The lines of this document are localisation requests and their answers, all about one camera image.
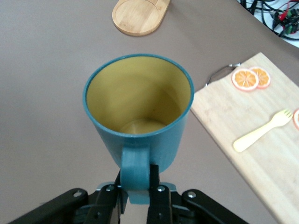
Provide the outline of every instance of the mug handle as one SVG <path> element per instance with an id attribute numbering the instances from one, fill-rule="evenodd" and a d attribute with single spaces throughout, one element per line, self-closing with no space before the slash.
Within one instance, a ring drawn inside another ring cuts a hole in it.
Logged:
<path id="1" fill-rule="evenodd" d="M 121 154 L 121 188 L 131 204 L 149 204 L 150 146 L 125 145 Z"/>

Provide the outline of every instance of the orange slice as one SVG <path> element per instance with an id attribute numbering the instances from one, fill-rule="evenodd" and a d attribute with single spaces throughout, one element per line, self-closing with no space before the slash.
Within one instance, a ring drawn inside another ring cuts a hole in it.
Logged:
<path id="1" fill-rule="evenodd" d="M 293 121 L 296 128 L 299 130 L 299 108 L 294 112 Z"/>
<path id="2" fill-rule="evenodd" d="M 252 70 L 238 69 L 232 75 L 232 82 L 239 90 L 251 91 L 258 85 L 258 76 Z"/>
<path id="3" fill-rule="evenodd" d="M 258 89 L 264 89 L 270 85 L 271 78 L 269 73 L 261 67 L 252 67 L 250 70 L 254 71 L 258 76 Z"/>

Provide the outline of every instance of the black cable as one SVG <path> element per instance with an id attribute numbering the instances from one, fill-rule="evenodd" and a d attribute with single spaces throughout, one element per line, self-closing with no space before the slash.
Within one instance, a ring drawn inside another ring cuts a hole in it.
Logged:
<path id="1" fill-rule="evenodd" d="M 288 37 L 286 35 L 284 35 L 284 32 L 285 32 L 285 29 L 281 32 L 281 33 L 278 33 L 276 31 L 274 31 L 273 29 L 271 29 L 270 27 L 268 27 L 268 25 L 266 24 L 266 21 L 265 21 L 265 18 L 264 18 L 264 0 L 261 1 L 262 2 L 262 7 L 261 7 L 261 13 L 262 13 L 262 21 L 263 21 L 263 24 L 269 29 L 271 30 L 273 33 L 275 33 L 277 36 L 280 36 L 281 38 L 284 38 L 284 39 L 287 39 L 287 40 L 290 40 L 290 41 L 299 41 L 299 38 L 291 38 L 291 37 Z"/>
<path id="2" fill-rule="evenodd" d="M 266 24 L 266 21 L 265 21 L 265 18 L 264 18 L 264 12 L 275 12 L 276 14 L 278 13 L 283 13 L 285 12 L 284 10 L 282 9 L 276 9 L 276 8 L 273 8 L 271 7 L 269 4 L 267 4 L 268 2 L 272 2 L 272 1 L 275 1 L 275 0 L 254 0 L 251 4 L 250 7 L 247 7 L 247 1 L 246 0 L 240 0 L 240 4 L 247 10 L 249 11 L 252 15 L 254 15 L 255 11 L 256 10 L 260 10 L 261 11 L 261 14 L 262 14 L 262 22 L 263 24 L 269 29 L 271 30 L 275 35 L 281 37 L 281 38 L 284 38 L 284 39 L 287 39 L 287 40 L 290 40 L 290 41 L 299 41 L 299 38 L 291 38 L 291 37 L 288 37 L 285 35 L 286 33 L 286 28 L 290 27 L 290 25 L 288 25 L 288 27 L 284 27 L 283 31 L 281 33 L 278 33 L 276 31 L 274 31 L 274 28 L 271 29 L 267 24 Z M 261 2 L 261 7 L 257 7 L 257 3 L 258 2 Z M 297 4 L 299 4 L 299 2 L 296 2 L 294 5 L 292 5 L 290 8 L 293 8 L 295 7 Z"/>

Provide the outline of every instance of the mug rim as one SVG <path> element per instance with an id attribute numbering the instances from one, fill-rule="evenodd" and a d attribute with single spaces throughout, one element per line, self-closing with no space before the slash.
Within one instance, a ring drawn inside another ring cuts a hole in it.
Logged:
<path id="1" fill-rule="evenodd" d="M 118 131 L 114 131 L 110 128 L 107 128 L 105 127 L 104 125 L 102 125 L 100 122 L 98 122 L 94 117 L 93 115 L 90 113 L 89 109 L 88 109 L 88 106 L 87 106 L 87 101 L 86 101 L 86 97 L 87 97 L 87 90 L 89 88 L 89 85 L 90 83 L 92 82 L 92 80 L 95 78 L 95 76 L 101 71 L 103 70 L 105 67 L 109 66 L 110 64 L 114 63 L 114 62 L 117 62 L 117 61 L 120 61 L 120 60 L 123 60 L 123 59 L 126 59 L 126 58 L 130 58 L 130 57 L 140 57 L 140 56 L 146 56 L 146 57 L 155 57 L 155 58 L 158 58 L 158 59 L 162 59 L 162 60 L 165 60 L 167 62 L 170 62 L 171 64 L 175 65 L 176 67 L 178 67 L 183 73 L 184 75 L 186 76 L 188 82 L 189 82 L 189 85 L 190 85 L 190 99 L 189 99 L 189 103 L 186 107 L 186 109 L 182 112 L 182 114 L 180 116 L 178 116 L 173 122 L 171 122 L 170 124 L 168 124 L 167 126 L 163 127 L 163 128 L 160 128 L 156 131 L 153 131 L 153 132 L 148 132 L 148 133 L 142 133 L 142 134 L 129 134 L 129 133 L 122 133 L 122 132 L 118 132 Z M 85 87 L 84 87 L 84 90 L 83 90 L 83 107 L 84 107 L 84 110 L 87 114 L 87 116 L 89 117 L 89 119 L 94 123 L 96 124 L 97 126 L 99 126 L 102 130 L 106 131 L 106 132 L 109 132 L 111 134 L 114 134 L 114 135 L 118 135 L 118 136 L 121 136 L 121 137 L 125 137 L 125 138 L 144 138 L 144 137 L 149 137 L 149 136 L 153 136 L 153 135 L 156 135 L 156 134 L 159 134 L 159 133 L 162 133 L 170 128 L 172 128 L 173 126 L 175 126 L 180 120 L 182 117 L 184 117 L 190 110 L 191 108 L 191 105 L 192 105 L 192 102 L 193 102 L 193 99 L 194 99 L 194 86 L 193 86 L 193 81 L 190 77 L 190 75 L 188 74 L 188 72 L 180 65 L 178 64 L 177 62 L 167 58 L 167 57 L 164 57 L 164 56 L 159 56 L 159 55 L 155 55 L 155 54 L 146 54 L 146 53 L 140 53 L 140 54 L 129 54 L 129 55 L 124 55 L 124 56 L 120 56 L 120 57 L 117 57 L 115 59 L 112 59 L 110 61 L 108 61 L 107 63 L 103 64 L 102 66 L 100 66 L 87 80 L 86 84 L 85 84 Z"/>

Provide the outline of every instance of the wooden coaster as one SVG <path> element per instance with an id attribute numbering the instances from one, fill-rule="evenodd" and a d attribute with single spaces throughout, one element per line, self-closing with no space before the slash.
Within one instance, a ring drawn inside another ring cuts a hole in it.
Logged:
<path id="1" fill-rule="evenodd" d="M 142 36 L 155 31 L 170 0 L 119 0 L 112 11 L 113 22 L 121 32 Z"/>

